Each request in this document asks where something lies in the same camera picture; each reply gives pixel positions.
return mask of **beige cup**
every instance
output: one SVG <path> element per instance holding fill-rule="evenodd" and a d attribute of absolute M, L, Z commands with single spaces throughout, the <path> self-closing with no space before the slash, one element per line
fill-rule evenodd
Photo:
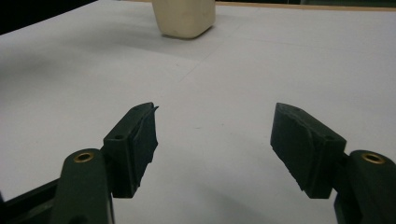
<path fill-rule="evenodd" d="M 195 38 L 215 22 L 215 0 L 152 0 L 152 6 L 164 35 Z"/>

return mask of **white tabletop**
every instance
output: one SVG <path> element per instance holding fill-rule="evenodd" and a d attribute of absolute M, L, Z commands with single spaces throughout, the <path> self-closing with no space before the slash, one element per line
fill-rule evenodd
<path fill-rule="evenodd" d="M 117 223 L 336 223 L 270 146 L 276 102 L 396 161 L 396 13 L 217 7 L 194 40 L 150 3 L 99 1 L 0 36 L 0 190 L 58 178 L 74 151 L 153 102 L 159 146 Z"/>

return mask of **beige container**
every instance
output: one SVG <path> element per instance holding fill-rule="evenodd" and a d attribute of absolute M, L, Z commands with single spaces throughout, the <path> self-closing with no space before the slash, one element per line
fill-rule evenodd
<path fill-rule="evenodd" d="M 152 0 L 152 6 L 164 35 L 195 38 L 215 22 L 215 0 Z"/>

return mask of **white table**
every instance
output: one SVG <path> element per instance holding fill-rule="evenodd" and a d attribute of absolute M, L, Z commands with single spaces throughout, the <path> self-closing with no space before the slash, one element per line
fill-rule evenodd
<path fill-rule="evenodd" d="M 396 13 L 218 7 L 212 29 L 161 36 L 150 3 L 99 1 L 0 36 L 0 190 L 59 177 L 134 105 L 159 146 L 117 223 L 336 223 L 269 145 L 276 102 L 396 161 Z"/>

